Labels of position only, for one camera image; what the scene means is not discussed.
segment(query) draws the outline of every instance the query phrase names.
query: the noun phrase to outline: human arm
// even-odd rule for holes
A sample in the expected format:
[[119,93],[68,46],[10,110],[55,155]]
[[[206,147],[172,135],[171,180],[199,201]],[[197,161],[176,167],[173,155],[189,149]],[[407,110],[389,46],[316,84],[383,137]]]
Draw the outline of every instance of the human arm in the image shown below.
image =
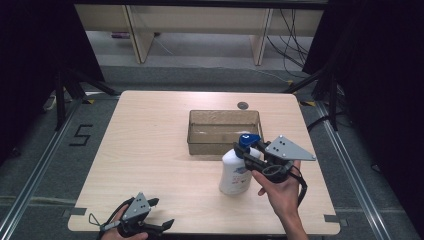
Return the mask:
[[[118,221],[121,218],[122,214],[124,214],[125,210],[128,208],[128,205],[123,206],[115,215],[112,222]],[[132,237],[124,238],[122,237],[118,229],[111,228],[105,232],[101,240],[146,240],[148,238],[147,233],[138,233]]]
[[[299,168],[300,161],[295,161],[294,165]],[[298,212],[299,182],[293,177],[288,177],[282,183],[273,183],[255,170],[252,171],[252,175],[262,186],[258,195],[267,193],[268,200],[280,219],[287,238],[289,240],[308,239]]]

